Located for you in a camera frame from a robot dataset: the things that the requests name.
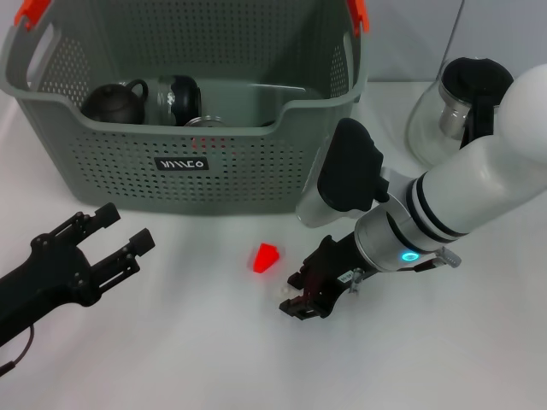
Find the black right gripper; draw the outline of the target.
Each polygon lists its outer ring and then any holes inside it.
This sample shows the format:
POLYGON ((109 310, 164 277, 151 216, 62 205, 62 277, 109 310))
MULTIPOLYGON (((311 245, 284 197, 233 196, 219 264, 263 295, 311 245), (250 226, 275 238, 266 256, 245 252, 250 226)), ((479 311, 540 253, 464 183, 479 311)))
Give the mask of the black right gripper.
POLYGON ((279 309, 300 320, 324 319, 349 288, 338 278, 357 268, 365 270, 366 267, 354 234, 348 234, 337 242, 327 236, 304 265, 287 279, 291 287, 303 290, 303 295, 281 302, 279 309))

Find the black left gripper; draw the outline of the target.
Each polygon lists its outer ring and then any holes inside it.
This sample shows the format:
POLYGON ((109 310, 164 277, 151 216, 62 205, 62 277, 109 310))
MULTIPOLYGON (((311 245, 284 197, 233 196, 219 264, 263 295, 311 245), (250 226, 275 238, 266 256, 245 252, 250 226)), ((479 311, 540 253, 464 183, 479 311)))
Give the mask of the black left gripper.
POLYGON ((1 277, 2 345, 64 304, 97 303, 103 293, 139 272, 137 258, 156 246, 146 228, 93 267, 78 248, 120 219, 116 206, 107 203, 93 215, 78 212, 31 241, 27 260, 1 277))

